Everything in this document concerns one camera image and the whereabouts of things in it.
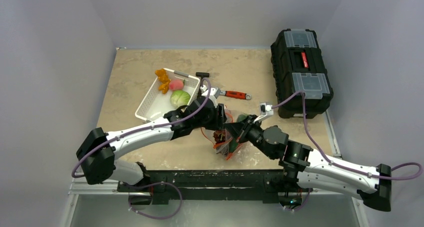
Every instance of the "orange toy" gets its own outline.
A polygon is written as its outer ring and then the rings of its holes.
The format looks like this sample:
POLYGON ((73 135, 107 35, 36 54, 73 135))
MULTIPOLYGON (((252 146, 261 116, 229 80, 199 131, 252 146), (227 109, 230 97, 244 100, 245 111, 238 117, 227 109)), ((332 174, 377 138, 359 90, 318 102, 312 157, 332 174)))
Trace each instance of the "orange toy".
POLYGON ((166 94, 170 89, 171 82, 170 78, 168 78, 167 71, 161 68, 156 70, 154 74, 157 76, 157 79, 162 83, 157 89, 162 91, 162 94, 166 94))

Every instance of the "black toolbox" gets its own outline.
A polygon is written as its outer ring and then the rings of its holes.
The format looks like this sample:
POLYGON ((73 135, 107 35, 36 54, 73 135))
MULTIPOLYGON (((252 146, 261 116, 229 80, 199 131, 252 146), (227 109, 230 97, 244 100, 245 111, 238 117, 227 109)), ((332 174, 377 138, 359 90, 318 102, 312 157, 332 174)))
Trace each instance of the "black toolbox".
MULTIPOLYGON (((309 29, 281 31, 271 45, 271 63, 278 103, 296 91, 304 91, 306 118, 312 119, 330 107, 334 93, 315 31, 309 29)), ((300 94, 278 108, 278 115, 283 119, 301 117, 302 113, 300 94)))

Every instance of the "beige table surface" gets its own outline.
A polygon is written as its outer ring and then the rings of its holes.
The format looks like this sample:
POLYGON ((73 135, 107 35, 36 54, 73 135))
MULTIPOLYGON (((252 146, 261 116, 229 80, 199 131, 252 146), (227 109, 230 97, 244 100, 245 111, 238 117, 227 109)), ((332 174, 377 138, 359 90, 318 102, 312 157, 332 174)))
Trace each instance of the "beige table surface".
MULTIPOLYGON (((222 90, 252 95, 251 100, 218 98, 230 110, 259 114, 259 102, 277 103, 276 86, 267 49, 194 49, 194 50, 118 50, 97 123, 105 132, 124 130, 144 122, 135 117, 143 97, 155 80, 155 70, 169 68, 190 75, 209 72, 211 84, 222 90)), ((278 125, 291 140, 310 145, 301 118, 282 119, 275 112, 262 127, 278 125)), ((312 137, 331 155, 324 118, 317 115, 308 121, 312 137)), ((159 142, 122 157, 144 163, 150 170, 237 170, 278 169, 277 160, 269 160, 250 143, 225 160, 215 154, 211 142, 196 129, 189 136, 159 142)))

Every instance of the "black metal bar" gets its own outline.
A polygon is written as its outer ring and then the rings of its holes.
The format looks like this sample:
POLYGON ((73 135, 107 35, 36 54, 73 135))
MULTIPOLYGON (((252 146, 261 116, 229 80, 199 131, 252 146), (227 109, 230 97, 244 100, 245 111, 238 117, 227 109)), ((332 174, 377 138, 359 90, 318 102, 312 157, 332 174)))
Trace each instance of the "black metal bar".
MULTIPOLYGON (((279 193, 299 190, 295 182, 284 180, 282 169, 149 170, 148 173, 152 183, 168 182, 177 186, 184 200, 262 201, 270 204, 279 203, 279 193)), ((140 190, 119 184, 117 191, 140 190)), ((154 205, 167 204, 169 200, 179 198, 170 186, 154 187, 154 205)))

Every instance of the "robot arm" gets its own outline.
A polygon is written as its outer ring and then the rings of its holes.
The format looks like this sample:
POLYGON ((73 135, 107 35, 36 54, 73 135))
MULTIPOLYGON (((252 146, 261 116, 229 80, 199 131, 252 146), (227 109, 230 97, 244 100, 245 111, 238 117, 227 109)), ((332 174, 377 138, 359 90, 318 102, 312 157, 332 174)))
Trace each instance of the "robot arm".
POLYGON ((334 191, 362 199, 365 205, 373 209, 390 211, 391 181, 372 177, 372 175, 390 177, 389 166, 384 164, 378 167, 361 166, 327 156, 330 159, 329 163, 316 149, 289 140, 289 135, 277 126, 262 129, 262 121, 273 115, 269 103, 260 104, 259 116, 248 115, 241 122, 225 123, 224 106, 216 104, 218 97, 216 95, 219 91, 217 88, 211 89, 206 105, 196 115, 185 121, 178 122, 199 108, 206 94, 187 106, 185 111, 181 109, 170 111, 153 122, 107 133, 104 133, 101 128, 92 130, 76 153, 79 160, 99 144, 114 138, 116 141, 105 145, 82 162, 81 167, 87 183, 100 184, 110 179, 132 186, 150 184, 149 172, 142 163, 128 163, 119 158, 153 143, 187 136, 195 128, 226 129, 239 143, 249 141, 268 158, 279 160, 278 165, 284 167, 282 180, 285 186, 293 189, 318 188, 334 191), (143 127, 149 127, 149 129, 136 131, 143 127), (365 176, 344 170, 334 166, 333 163, 369 174, 365 176))

